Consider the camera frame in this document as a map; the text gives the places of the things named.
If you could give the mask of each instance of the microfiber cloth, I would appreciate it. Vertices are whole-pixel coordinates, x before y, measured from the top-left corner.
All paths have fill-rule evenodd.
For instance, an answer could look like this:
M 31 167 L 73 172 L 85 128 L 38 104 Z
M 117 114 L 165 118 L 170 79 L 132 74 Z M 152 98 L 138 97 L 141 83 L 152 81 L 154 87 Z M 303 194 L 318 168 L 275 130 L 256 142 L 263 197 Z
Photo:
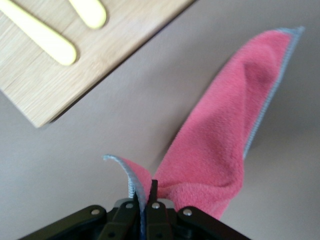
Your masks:
M 244 158 L 303 31 L 263 32 L 228 61 L 158 167 L 159 198 L 172 200 L 176 210 L 194 206 L 222 216 L 243 185 Z M 141 167 L 135 167 L 129 172 L 138 175 Z M 134 184 L 151 186 L 151 177 L 138 177 Z M 144 190 L 147 196 L 150 188 Z
M 146 239 L 146 217 L 144 214 L 145 207 L 147 205 L 151 184 L 152 176 L 149 171 L 142 166 L 134 163 L 133 161 L 120 158 L 111 154 L 103 156 L 104 160 L 114 160 L 120 164 L 123 170 L 128 175 L 128 189 L 129 198 L 133 198 L 136 193 L 139 209 L 140 209 L 140 239 Z

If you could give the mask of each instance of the yellow utensil handle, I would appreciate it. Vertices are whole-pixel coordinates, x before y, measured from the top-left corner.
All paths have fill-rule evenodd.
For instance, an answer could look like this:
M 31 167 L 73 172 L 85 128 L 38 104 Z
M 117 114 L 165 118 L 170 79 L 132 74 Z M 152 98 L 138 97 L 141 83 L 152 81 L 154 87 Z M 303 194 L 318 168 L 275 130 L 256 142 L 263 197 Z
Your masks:
M 10 0 L 0 0 L 0 11 L 57 62 L 66 66 L 75 62 L 77 57 L 75 47 L 60 34 L 18 5 Z
M 69 2 L 89 28 L 99 29 L 105 24 L 107 13 L 99 0 L 69 0 Z

